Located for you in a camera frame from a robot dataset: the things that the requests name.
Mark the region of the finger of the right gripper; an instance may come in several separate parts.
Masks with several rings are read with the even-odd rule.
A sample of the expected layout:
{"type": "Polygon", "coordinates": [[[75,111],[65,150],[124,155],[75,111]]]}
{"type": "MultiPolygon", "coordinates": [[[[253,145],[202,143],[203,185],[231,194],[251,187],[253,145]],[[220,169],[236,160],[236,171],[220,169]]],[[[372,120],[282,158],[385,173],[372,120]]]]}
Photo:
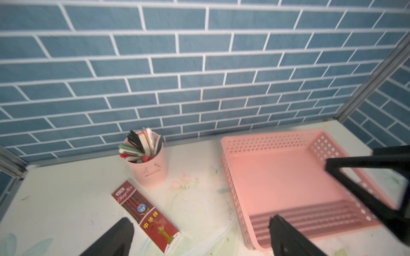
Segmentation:
{"type": "Polygon", "coordinates": [[[393,210],[340,172],[342,167],[392,169],[410,179],[410,147],[384,147],[371,156],[327,159],[325,170],[364,205],[402,242],[410,242],[410,186],[407,185],[398,210],[393,210]]]}

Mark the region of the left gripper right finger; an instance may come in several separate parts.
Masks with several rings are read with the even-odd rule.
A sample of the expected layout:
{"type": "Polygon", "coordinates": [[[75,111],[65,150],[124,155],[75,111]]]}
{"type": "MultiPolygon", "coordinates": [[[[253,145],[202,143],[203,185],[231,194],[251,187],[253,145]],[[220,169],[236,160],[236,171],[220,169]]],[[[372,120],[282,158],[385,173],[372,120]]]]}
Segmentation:
{"type": "Polygon", "coordinates": [[[326,256],[321,249],[278,214],[270,218],[269,232],[275,256],[326,256]]]}

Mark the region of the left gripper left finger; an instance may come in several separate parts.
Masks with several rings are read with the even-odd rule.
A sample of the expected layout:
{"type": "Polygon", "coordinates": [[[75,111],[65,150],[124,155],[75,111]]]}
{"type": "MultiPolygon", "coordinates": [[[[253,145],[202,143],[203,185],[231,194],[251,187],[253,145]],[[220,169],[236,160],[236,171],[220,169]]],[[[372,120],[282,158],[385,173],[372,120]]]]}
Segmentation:
{"type": "Polygon", "coordinates": [[[128,256],[133,236],[133,224],[128,218],[122,218],[81,256],[128,256]]]}

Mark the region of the pink plastic basket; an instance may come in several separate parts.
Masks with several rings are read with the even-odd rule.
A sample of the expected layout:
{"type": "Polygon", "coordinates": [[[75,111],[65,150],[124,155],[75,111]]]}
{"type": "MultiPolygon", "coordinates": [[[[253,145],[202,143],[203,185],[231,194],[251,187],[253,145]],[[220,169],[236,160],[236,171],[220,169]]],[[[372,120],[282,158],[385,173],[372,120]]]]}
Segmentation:
{"type": "Polygon", "coordinates": [[[270,252],[269,220],[282,216],[330,255],[399,255],[402,245],[325,171],[329,158],[368,156],[347,131],[228,136],[222,158],[245,246],[270,252]]]}

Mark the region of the red pencil box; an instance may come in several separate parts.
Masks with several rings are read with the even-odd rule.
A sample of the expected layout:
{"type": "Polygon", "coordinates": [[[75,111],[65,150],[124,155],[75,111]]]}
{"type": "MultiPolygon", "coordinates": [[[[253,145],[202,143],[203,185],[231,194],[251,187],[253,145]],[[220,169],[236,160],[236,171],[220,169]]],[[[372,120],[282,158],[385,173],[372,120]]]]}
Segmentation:
{"type": "Polygon", "coordinates": [[[160,210],[129,181],[125,181],[112,197],[134,218],[161,252],[167,255],[181,233],[160,210]]]}

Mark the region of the pink pen cup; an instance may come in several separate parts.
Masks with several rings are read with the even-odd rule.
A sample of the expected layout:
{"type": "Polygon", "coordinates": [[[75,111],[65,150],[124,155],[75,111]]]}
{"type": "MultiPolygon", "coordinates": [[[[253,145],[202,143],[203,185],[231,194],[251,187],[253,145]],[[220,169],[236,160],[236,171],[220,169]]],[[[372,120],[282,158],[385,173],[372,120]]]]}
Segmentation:
{"type": "Polygon", "coordinates": [[[143,187],[154,187],[164,182],[168,176],[168,165],[165,159],[165,152],[162,150],[159,155],[142,164],[133,164],[127,161],[137,182],[143,187]]]}

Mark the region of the pens in cup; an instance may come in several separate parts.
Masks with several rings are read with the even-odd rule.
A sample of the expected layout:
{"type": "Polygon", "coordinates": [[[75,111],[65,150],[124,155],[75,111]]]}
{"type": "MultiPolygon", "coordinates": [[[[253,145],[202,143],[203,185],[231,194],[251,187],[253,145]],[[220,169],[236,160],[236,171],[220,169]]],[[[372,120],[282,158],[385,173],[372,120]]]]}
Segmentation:
{"type": "Polygon", "coordinates": [[[120,157],[129,163],[142,164],[159,155],[163,142],[163,136],[151,128],[130,130],[125,141],[118,146],[118,151],[120,157]]]}

